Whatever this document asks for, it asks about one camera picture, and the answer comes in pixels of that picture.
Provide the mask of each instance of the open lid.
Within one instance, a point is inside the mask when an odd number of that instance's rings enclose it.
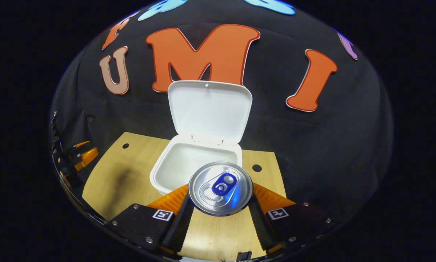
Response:
[[[176,132],[191,140],[233,146],[241,141],[252,94],[241,85],[175,81],[168,88]]]

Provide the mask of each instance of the orange letter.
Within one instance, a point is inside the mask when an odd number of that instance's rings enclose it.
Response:
[[[286,99],[286,105],[311,112],[317,108],[316,100],[328,81],[329,75],[337,71],[337,66],[329,57],[318,51],[307,49],[305,55],[309,60],[305,78],[296,93]]]
[[[210,81],[242,85],[248,47],[260,32],[244,25],[220,25],[197,50],[177,28],[155,32],[145,42],[152,45],[156,82],[153,90],[167,92],[172,66],[181,80],[200,80],[210,66]]]
[[[100,60],[101,74],[103,75],[103,81],[111,93],[116,95],[123,95],[129,89],[128,73],[126,71],[126,61],[124,58],[125,53],[128,51],[128,47],[121,47],[113,53],[113,57],[116,60],[118,66],[119,83],[115,83],[111,78],[111,72],[109,69],[109,61],[111,57],[105,56]]]
[[[138,13],[138,11],[133,13],[132,15],[124,18],[121,22],[119,22],[118,24],[113,26],[113,28],[109,31],[108,37],[106,38],[106,41],[103,44],[103,47],[101,47],[102,50],[105,50],[105,48],[107,46],[109,46],[109,44],[111,44],[111,42],[113,42],[116,39],[116,37],[118,37],[118,30],[123,29],[127,25],[127,23],[129,22],[129,19],[131,17],[133,17],[134,15],[136,15],[137,13]]]

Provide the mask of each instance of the aluminum can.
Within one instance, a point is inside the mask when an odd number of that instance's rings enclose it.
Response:
[[[190,178],[188,194],[197,209],[212,216],[243,210],[253,194],[253,183],[240,166],[226,161],[208,163]]]

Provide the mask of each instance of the wooden table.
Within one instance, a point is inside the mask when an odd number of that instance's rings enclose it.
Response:
[[[169,143],[125,132],[102,156],[85,184],[83,198],[105,219],[111,220],[133,203],[148,205],[162,195],[150,184],[150,171]],[[252,181],[281,196],[284,184],[273,152],[243,150],[243,168]],[[262,167],[260,172],[252,169]],[[228,217],[213,217],[193,211],[190,226],[179,255],[203,260],[236,260],[238,252],[252,257],[261,249],[248,207]]]

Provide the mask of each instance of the blue pull tab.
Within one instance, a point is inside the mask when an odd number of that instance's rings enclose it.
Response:
[[[222,174],[218,180],[213,184],[211,190],[215,195],[224,196],[236,185],[237,179],[234,175],[229,173]]]

